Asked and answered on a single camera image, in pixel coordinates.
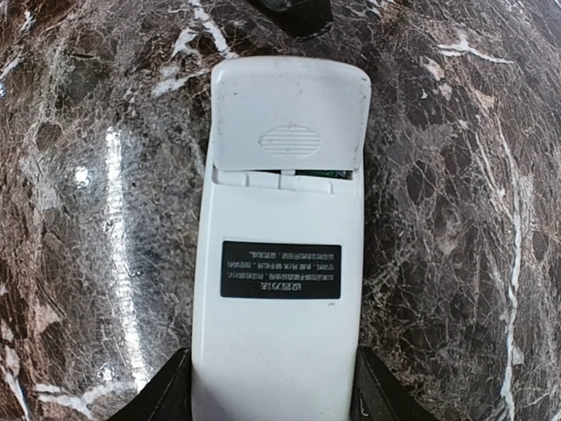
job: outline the black object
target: black object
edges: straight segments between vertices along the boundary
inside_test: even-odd
[[[182,348],[109,421],[192,421],[191,358]],[[437,421],[403,388],[372,349],[360,346],[351,421]]]
[[[225,241],[220,295],[338,299],[341,297],[341,246]]]
[[[191,353],[181,348],[108,421],[191,421]]]
[[[352,421],[437,421],[394,377],[371,348],[359,346]]]
[[[331,28],[330,0],[247,0],[291,37],[305,40]]]

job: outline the black label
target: black label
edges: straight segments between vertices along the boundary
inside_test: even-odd
[[[340,298],[341,246],[225,241],[220,295]]]

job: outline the white marble vein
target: white marble vein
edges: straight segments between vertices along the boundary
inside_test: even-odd
[[[210,15],[205,11],[205,9],[201,6],[200,0],[187,0],[187,2],[193,6],[195,12],[195,19],[201,22],[202,26],[209,31],[210,35],[212,35],[212,39],[214,40],[214,44],[217,47],[217,50],[225,59],[235,59],[238,55],[231,51],[230,46],[226,42],[226,38],[222,34],[222,31],[218,27],[217,24],[212,20]]]
[[[7,65],[4,66],[2,69],[2,73],[0,73],[0,81],[3,81],[5,77],[16,68],[19,64],[19,56],[16,57],[14,60],[10,61]]]
[[[60,406],[65,406],[67,408],[77,410],[87,419],[94,419],[94,416],[89,409],[89,405],[91,405],[102,396],[106,396],[115,392],[133,390],[135,388],[135,382],[113,382],[95,386],[94,388],[85,392],[82,396],[74,396],[66,393],[61,393],[63,392],[63,390],[58,386],[53,386],[50,384],[38,384],[35,386],[35,391],[39,392],[39,400],[41,402],[56,403]]]
[[[371,5],[370,10],[373,11],[379,18],[382,16],[382,11],[387,9],[388,5],[395,4],[394,0],[368,0]]]
[[[522,211],[521,211],[521,195],[520,180],[518,175],[518,167],[515,159],[510,151],[510,147],[503,135],[501,123],[498,122],[499,135],[502,146],[508,158],[508,168],[511,177],[511,186],[513,190],[513,215],[512,224],[514,229],[514,261],[512,272],[510,275],[510,283],[508,285],[508,300],[510,302],[509,317],[507,320],[507,367],[505,369],[505,379],[502,383],[501,396],[504,397],[508,407],[508,415],[510,421],[515,421],[515,399],[512,393],[513,381],[513,365],[515,364],[515,321],[518,312],[518,288],[520,286],[520,272],[522,267]]]
[[[447,57],[458,57],[464,54],[472,54],[476,57],[481,58],[482,60],[491,61],[492,63],[498,64],[514,64],[511,60],[505,60],[497,57],[492,57],[487,54],[483,54],[469,45],[467,39],[464,37],[460,37],[460,41],[456,44],[438,44],[438,48],[440,48],[440,54],[447,56]]]

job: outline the sticker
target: sticker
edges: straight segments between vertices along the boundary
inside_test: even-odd
[[[341,246],[225,241],[220,295],[340,298]]]

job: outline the marble surface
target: marble surface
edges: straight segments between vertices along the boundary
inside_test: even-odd
[[[561,5],[0,1],[0,419],[104,419],[188,346],[219,61],[372,78],[361,341],[441,419],[561,419]]]

